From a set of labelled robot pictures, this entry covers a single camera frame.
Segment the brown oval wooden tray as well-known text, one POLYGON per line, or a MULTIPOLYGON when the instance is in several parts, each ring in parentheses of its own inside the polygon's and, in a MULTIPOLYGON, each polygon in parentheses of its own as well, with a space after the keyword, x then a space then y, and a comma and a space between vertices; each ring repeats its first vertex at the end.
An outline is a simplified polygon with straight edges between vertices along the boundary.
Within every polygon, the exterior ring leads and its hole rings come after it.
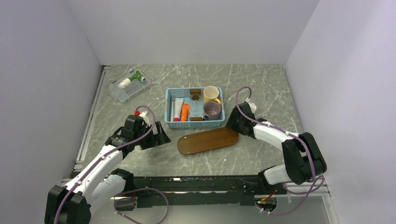
POLYGON ((192 155, 232 146, 238 140, 239 134, 236 131, 221 127, 185 135, 178 140, 177 149, 181 154, 192 155))

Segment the purple grey mug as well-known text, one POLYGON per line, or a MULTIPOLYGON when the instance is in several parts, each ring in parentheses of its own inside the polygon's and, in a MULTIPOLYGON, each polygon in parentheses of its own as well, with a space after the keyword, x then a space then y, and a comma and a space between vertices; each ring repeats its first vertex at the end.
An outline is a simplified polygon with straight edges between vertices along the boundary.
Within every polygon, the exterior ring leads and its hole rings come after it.
POLYGON ((204 120, 218 120, 221 113, 221 105, 215 101, 209 101, 204 104, 204 120))

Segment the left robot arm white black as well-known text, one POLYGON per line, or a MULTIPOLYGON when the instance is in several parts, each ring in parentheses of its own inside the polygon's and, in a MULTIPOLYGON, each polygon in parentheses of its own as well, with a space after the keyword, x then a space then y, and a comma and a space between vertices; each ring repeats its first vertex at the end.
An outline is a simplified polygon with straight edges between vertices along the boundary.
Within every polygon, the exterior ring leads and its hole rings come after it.
POLYGON ((49 191, 44 222, 88 224, 111 197, 137 191, 134 175, 115 166, 136 146, 148 149, 170 142, 159 121, 150 124, 143 114, 129 115, 86 168, 64 186, 55 185, 49 191))

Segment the clear acrylic holder wooden base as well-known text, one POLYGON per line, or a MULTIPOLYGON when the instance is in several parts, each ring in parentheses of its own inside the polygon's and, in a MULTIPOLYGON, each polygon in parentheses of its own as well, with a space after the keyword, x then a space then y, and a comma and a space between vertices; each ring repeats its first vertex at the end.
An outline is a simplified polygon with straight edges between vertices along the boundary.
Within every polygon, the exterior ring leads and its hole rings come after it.
POLYGON ((200 89, 190 90, 189 100, 189 115, 190 121, 201 121, 202 120, 202 91, 200 89))

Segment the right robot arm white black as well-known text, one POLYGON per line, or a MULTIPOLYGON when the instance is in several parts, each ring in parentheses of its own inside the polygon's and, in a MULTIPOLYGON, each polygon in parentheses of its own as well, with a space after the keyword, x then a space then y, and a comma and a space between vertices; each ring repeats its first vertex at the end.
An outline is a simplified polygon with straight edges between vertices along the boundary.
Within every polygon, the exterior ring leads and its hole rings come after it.
POLYGON ((327 171, 327 164, 311 133, 287 132, 266 119, 256 119, 249 103, 233 108, 226 127, 282 151, 283 165, 267 168, 258 174, 257 187, 264 194, 270 193, 276 184, 302 184, 327 171))

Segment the light blue plastic basket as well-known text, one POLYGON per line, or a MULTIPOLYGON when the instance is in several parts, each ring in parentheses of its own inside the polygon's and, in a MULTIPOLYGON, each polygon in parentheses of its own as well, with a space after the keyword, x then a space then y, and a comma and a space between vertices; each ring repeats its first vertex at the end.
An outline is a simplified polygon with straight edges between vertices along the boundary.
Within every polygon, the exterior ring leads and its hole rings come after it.
MULTIPOLYGON (((169 128, 217 128, 222 125, 224 120, 226 119, 226 113, 224 110, 224 106, 221 106, 221 113, 220 113, 220 118, 218 120, 212 120, 212 121, 190 121, 190 115, 188 115, 188 120, 185 122, 182 121, 168 121, 168 102, 169 102, 169 97, 175 97, 175 98, 184 98, 184 103, 189 104, 190 100, 190 90, 192 89, 200 89, 201 91, 204 90, 204 87, 191 87, 191 88, 168 88, 165 93, 165 98, 166 98, 166 109, 164 112, 164 121, 168 124, 169 128)), ((201 93, 202 97, 202 117, 204 117, 204 101, 203 101, 203 93, 201 93)))

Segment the yellow mug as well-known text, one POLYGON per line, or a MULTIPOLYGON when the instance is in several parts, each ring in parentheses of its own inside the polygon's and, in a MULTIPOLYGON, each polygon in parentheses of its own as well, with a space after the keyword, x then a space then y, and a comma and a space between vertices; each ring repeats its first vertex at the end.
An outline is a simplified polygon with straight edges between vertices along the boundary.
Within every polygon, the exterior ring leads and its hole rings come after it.
POLYGON ((205 103, 214 101, 221 105, 221 100, 219 99, 219 96, 220 91, 215 86, 207 86, 203 90, 203 99, 205 103))

